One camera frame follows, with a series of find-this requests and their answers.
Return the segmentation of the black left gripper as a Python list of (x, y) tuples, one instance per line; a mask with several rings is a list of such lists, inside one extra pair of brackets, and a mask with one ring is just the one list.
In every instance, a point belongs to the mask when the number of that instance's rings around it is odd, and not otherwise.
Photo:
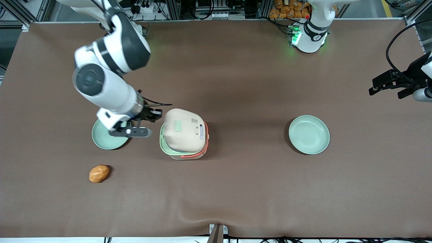
[(431, 52), (414, 60), (406, 71), (400, 71), (394, 64), (392, 70), (388, 70), (372, 79), (372, 87), (369, 89), (369, 95), (386, 89), (405, 88), (398, 92), (398, 99), (411, 96), (414, 88), (431, 88)]

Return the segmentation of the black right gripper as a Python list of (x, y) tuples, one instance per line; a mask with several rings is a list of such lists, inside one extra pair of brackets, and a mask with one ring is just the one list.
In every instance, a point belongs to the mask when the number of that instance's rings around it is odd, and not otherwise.
[(155, 123), (157, 120), (162, 118), (163, 110), (162, 109), (153, 109), (148, 106), (144, 106), (142, 111), (134, 117), (134, 120), (146, 120), (150, 123)]

